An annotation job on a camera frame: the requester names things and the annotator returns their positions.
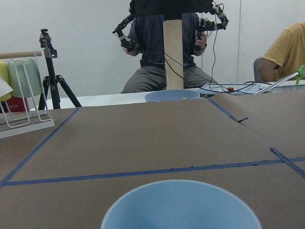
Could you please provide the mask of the light blue plastic cup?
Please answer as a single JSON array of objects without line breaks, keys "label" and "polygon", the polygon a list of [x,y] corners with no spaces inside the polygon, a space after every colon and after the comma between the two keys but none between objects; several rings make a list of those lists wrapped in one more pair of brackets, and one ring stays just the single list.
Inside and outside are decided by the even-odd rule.
[{"label": "light blue plastic cup", "polygon": [[102,229],[260,229],[232,193],[204,182],[164,180],[137,187],[105,214]]}]

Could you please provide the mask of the blue plastic bowl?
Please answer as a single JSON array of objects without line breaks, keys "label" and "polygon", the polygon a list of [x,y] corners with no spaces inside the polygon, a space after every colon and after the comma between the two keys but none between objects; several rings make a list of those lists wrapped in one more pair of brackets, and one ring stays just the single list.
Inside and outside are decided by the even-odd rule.
[{"label": "blue plastic bowl", "polygon": [[185,89],[173,89],[173,90],[161,90],[148,93],[145,95],[146,102],[166,102],[166,101],[178,101],[197,99],[200,94],[196,91]]}]

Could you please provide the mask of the seated operator dark shirt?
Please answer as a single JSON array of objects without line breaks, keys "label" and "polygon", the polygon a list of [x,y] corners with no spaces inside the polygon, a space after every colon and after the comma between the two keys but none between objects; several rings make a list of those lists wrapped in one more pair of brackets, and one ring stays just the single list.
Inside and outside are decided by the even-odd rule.
[{"label": "seated operator dark shirt", "polygon": [[[136,42],[133,51],[124,48],[131,56],[139,54],[143,49],[140,68],[129,78],[122,93],[139,93],[164,90],[166,88],[165,62],[177,57],[164,49],[163,15],[139,16],[132,21],[128,39]],[[207,46],[207,35],[203,32],[197,36],[195,30],[198,23],[197,13],[182,15],[182,48],[183,48],[183,78],[184,88],[202,87],[209,82],[215,82],[194,62],[195,56],[201,56]]]}]

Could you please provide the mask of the black tripod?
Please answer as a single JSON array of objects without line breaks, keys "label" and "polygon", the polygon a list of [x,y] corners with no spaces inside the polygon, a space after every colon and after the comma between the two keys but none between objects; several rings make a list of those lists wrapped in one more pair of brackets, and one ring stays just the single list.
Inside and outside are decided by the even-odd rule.
[{"label": "black tripod", "polygon": [[53,66],[53,58],[57,58],[57,50],[53,48],[51,43],[51,37],[48,34],[48,29],[41,29],[41,34],[39,38],[39,42],[41,45],[41,48],[43,48],[44,56],[48,68],[49,75],[43,78],[42,85],[44,92],[40,95],[39,100],[39,110],[44,110],[46,105],[46,99],[48,95],[48,91],[51,92],[51,100],[53,109],[60,109],[60,95],[57,84],[59,83],[70,101],[73,103],[75,107],[81,107],[80,102],[72,92],[71,88],[68,86],[66,81],[61,75],[56,75],[54,66]]}]

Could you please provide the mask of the green cup in rack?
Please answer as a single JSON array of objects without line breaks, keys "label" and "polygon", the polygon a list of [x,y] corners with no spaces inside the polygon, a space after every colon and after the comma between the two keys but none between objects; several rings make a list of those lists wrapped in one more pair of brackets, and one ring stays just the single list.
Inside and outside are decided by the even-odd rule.
[{"label": "green cup in rack", "polygon": [[30,57],[10,59],[8,70],[14,97],[30,98],[42,93],[41,79],[34,59]]}]

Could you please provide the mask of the person in yellow shirt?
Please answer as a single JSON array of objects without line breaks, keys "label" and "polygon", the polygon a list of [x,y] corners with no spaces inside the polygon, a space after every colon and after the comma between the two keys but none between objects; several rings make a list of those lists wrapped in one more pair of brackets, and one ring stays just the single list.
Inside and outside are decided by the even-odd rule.
[{"label": "person in yellow shirt", "polygon": [[279,81],[305,63],[305,23],[299,22],[284,29],[276,38],[258,67],[264,82]]}]

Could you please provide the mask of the green tipped metal rod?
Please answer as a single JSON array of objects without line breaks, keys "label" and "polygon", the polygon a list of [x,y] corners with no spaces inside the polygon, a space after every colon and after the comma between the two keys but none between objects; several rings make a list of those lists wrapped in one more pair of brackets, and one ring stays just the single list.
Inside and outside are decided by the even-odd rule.
[{"label": "green tipped metal rod", "polygon": [[305,77],[305,66],[304,65],[301,65],[300,68],[294,72],[293,74],[281,79],[280,81],[277,81],[271,85],[269,85],[268,87],[256,92],[255,94],[263,94],[263,93],[266,93],[272,89],[274,89],[275,87],[281,85],[282,83],[286,82],[286,81],[289,81],[291,80],[292,78],[296,78],[296,82],[295,84],[298,85],[301,78],[304,78]]}]

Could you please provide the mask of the yellow cup in rack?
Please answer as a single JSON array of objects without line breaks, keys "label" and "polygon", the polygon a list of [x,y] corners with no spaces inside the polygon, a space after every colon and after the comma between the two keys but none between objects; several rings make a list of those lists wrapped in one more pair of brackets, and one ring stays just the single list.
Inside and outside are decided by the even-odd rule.
[{"label": "yellow cup in rack", "polygon": [[4,62],[0,62],[0,101],[7,101],[11,98],[11,92],[13,89],[10,86],[10,78],[8,65]]}]

